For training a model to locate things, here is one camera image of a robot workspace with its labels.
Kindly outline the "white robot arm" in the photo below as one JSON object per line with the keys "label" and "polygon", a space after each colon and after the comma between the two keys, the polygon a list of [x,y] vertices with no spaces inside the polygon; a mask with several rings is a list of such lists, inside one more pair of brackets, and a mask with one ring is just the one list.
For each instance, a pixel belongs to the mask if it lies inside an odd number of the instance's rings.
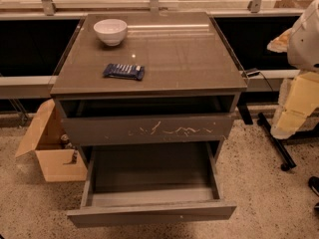
{"label": "white robot arm", "polygon": [[288,63],[299,70],[280,87],[278,108],[270,133],[286,139],[302,127],[319,107],[319,0],[314,0],[294,25],[267,45],[272,52],[287,54]]}

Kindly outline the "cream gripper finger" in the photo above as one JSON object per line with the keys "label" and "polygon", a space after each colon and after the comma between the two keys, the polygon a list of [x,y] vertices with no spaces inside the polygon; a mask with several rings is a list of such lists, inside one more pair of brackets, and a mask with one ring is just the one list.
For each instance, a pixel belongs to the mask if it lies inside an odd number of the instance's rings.
{"label": "cream gripper finger", "polygon": [[278,37],[269,42],[267,49],[275,53],[286,53],[288,49],[290,33],[291,29],[284,31]]}
{"label": "cream gripper finger", "polygon": [[278,139],[289,138],[318,107],[319,74],[306,72],[293,80],[284,79],[270,133]]}

